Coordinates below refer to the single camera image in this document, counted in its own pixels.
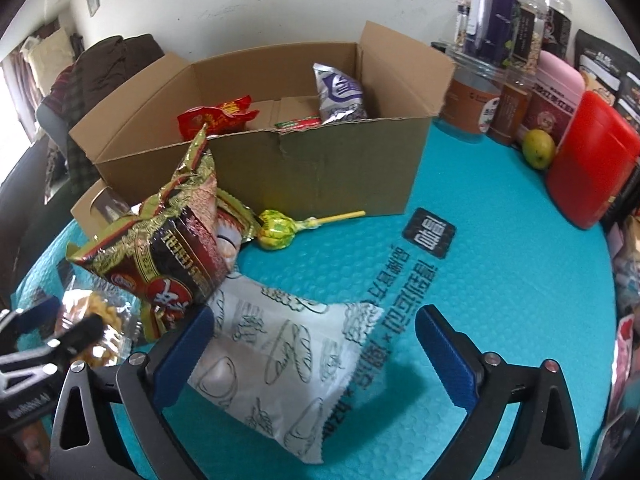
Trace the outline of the person's left hand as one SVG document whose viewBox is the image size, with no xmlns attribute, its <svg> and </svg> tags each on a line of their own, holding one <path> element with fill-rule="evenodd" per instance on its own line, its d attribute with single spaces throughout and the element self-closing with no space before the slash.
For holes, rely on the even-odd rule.
<svg viewBox="0 0 640 480">
<path fill-rule="evenodd" d="M 43 423 L 38 420 L 23 427 L 12 438 L 21 450 L 25 469 L 32 478 L 49 478 L 50 438 Z"/>
</svg>

